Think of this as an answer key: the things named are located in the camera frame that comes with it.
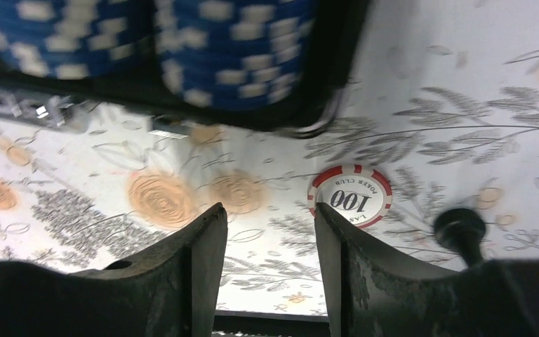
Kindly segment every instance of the white patterned surface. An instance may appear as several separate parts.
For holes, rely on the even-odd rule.
[[[430,223],[463,205],[488,223],[489,258],[539,258],[539,1],[379,1],[371,22],[350,106],[312,140],[233,128],[164,140],[112,106],[80,136],[0,122],[0,259],[104,267],[221,199],[218,308],[325,315],[306,189],[351,162],[394,185],[367,229],[388,244],[462,269]]]

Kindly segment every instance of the poker chip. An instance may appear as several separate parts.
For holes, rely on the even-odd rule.
[[[316,0],[156,0],[156,49],[186,103],[249,111],[287,98],[301,77]]]
[[[315,216],[325,202],[358,228],[381,220],[392,206],[392,187],[379,171],[362,165],[341,165],[319,174],[309,186],[307,203]]]
[[[152,55],[152,13],[143,0],[0,0],[0,56],[36,77],[127,70]]]

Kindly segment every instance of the black knob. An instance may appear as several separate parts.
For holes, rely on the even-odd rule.
[[[451,209],[435,219],[433,226],[437,243],[454,251],[468,267],[483,261],[480,243],[486,234],[486,224],[472,209]]]

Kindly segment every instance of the blue poker chip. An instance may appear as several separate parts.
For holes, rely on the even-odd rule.
[[[168,58],[176,58],[180,62],[189,65],[196,65],[200,69],[205,69],[208,72],[216,72],[222,69],[239,69],[239,70],[262,70],[289,61],[298,62],[300,60],[301,46],[294,46],[278,53],[249,55],[237,57],[233,55],[223,55],[210,53],[207,51],[191,51],[189,49],[179,49],[175,52],[161,51],[159,59],[166,60]]]
[[[188,62],[169,58],[161,62],[163,72],[182,72],[183,78],[203,87],[218,87],[219,91],[236,91],[237,86],[254,83],[269,83],[277,90],[291,86],[300,76],[300,63],[297,60],[276,67],[247,71],[241,69],[222,69],[209,72]]]
[[[55,79],[85,79],[128,70],[141,64],[147,57],[135,54],[117,62],[56,63],[43,60],[19,60],[10,51],[0,51],[1,59],[10,67],[36,77]]]
[[[173,15],[170,10],[157,12],[156,24],[159,29],[191,29],[205,34],[209,41],[255,41],[276,39],[299,32],[308,22],[308,16],[281,18],[266,23],[213,22],[193,18],[189,15]]]
[[[69,15],[70,18],[56,18],[52,20],[31,20],[30,15],[20,15],[17,7],[23,3],[48,4],[51,8],[58,8],[51,5],[50,1],[17,1],[17,3],[2,2],[0,0],[0,28],[13,29],[16,32],[32,36],[47,37],[52,34],[65,37],[89,37],[98,34],[151,34],[152,19],[151,6],[144,6],[141,1],[127,0],[121,3],[107,4],[101,8],[101,13],[95,9],[85,6],[68,6],[60,9]]]
[[[117,47],[106,48],[96,51],[84,52],[46,52],[37,45],[29,44],[5,35],[8,50],[20,60],[40,59],[46,62],[69,63],[69,62],[116,62],[132,55],[150,55],[153,51],[152,38],[145,36],[135,42],[122,44]]]
[[[75,39],[62,35],[52,35],[46,38],[23,34],[12,29],[1,29],[7,41],[18,42],[35,47],[41,54],[47,53],[75,53],[86,54],[95,51],[108,51],[113,48],[135,43],[149,34],[136,34],[131,31],[118,34],[99,34],[85,39]]]
[[[268,95],[271,92],[279,91],[283,88],[291,88],[292,83],[294,82],[294,77],[284,77],[284,80],[281,82],[276,80],[242,85],[214,85],[199,83],[198,81],[194,80],[193,77],[189,76],[189,74],[183,72],[182,88],[184,91],[189,90],[190,88],[195,88],[208,93],[214,93],[215,95],[219,95],[223,98],[258,98]]]
[[[84,79],[152,56],[152,4],[141,0],[0,0],[0,56],[25,74]]]
[[[143,18],[118,17],[94,22],[62,21],[25,22],[0,15],[0,29],[33,37],[60,35],[72,39],[93,37],[100,34],[123,34],[125,37],[152,34],[152,22]]]
[[[174,94],[186,103],[196,107],[211,108],[225,111],[251,111],[261,109],[268,105],[283,100],[291,93],[291,88],[280,91],[266,93],[252,98],[227,98],[217,93],[211,93],[195,87],[189,87],[184,91],[177,91]]]
[[[235,25],[235,27],[245,26],[246,24]],[[235,56],[273,54],[302,43],[298,28],[289,34],[266,39],[245,39],[244,36],[247,34],[248,37],[254,37],[258,34],[249,26],[241,29],[240,32],[235,32],[235,37],[240,35],[240,39],[219,39],[213,37],[209,32],[195,27],[183,26],[176,31],[168,29],[162,34],[174,34],[174,39],[180,40],[184,48]]]
[[[250,4],[248,1],[175,0],[174,13],[211,22],[266,23],[311,13],[313,0],[292,0],[283,4]]]
[[[95,22],[127,17],[136,12],[151,13],[148,1],[100,1],[96,5],[76,5],[73,1],[0,0],[0,16],[23,22],[56,24],[61,21]]]

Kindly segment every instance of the chip stack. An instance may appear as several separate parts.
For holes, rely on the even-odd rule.
[[[126,70],[150,55],[152,12],[147,0],[0,0],[0,56],[37,77]]]
[[[218,110],[287,97],[301,75],[316,0],[156,0],[156,48],[168,89]]]

